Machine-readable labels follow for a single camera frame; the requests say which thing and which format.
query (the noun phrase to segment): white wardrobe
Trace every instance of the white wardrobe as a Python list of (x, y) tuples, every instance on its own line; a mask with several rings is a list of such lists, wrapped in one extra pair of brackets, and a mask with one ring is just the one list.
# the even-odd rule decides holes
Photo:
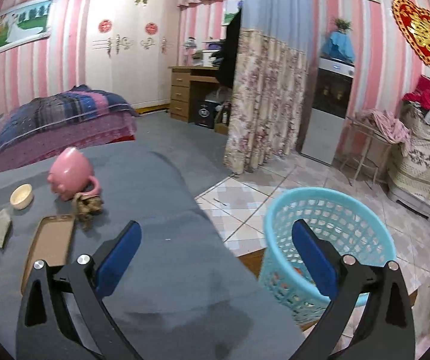
[(176, 0), (90, 0), (87, 85), (135, 109), (170, 103), (179, 18)]

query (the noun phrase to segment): pink mug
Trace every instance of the pink mug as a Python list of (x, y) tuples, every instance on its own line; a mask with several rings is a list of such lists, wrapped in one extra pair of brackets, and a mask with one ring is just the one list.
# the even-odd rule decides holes
[(84, 196), (99, 195), (101, 188), (93, 176), (93, 168), (88, 159), (76, 147), (67, 147), (50, 168), (47, 181), (53, 193), (62, 200), (70, 200), (75, 193), (82, 192), (89, 183), (93, 189)]

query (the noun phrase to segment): metal bolt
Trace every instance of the metal bolt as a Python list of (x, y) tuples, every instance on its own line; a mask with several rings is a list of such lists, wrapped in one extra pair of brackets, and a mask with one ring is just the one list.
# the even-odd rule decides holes
[(84, 266), (85, 264), (88, 264), (90, 261), (90, 256), (88, 254), (82, 254), (77, 258), (77, 263), (79, 263), (81, 266)]
[(347, 265), (352, 266), (356, 262), (356, 258), (350, 254), (346, 254), (343, 256), (343, 262)]
[(35, 269), (42, 269), (44, 267), (45, 263), (42, 260), (37, 260), (34, 262), (34, 268)]
[(392, 271), (397, 271), (399, 268), (399, 265), (395, 261), (390, 261), (388, 262), (388, 268), (391, 269)]

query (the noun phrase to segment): small bowl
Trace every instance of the small bowl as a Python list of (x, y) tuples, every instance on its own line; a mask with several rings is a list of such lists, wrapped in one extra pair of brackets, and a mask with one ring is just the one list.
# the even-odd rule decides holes
[(10, 197), (10, 204), (12, 204), (13, 208), (16, 210), (23, 210), (32, 202), (33, 198), (32, 186), (30, 184), (24, 184), (13, 191)]

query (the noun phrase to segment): potted plant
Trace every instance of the potted plant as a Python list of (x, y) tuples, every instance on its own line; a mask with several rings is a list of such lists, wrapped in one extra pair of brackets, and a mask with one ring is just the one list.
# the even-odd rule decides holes
[(342, 34), (346, 34), (347, 31), (351, 30), (351, 21), (344, 20), (341, 17), (334, 18), (333, 24), (338, 28), (338, 32)]

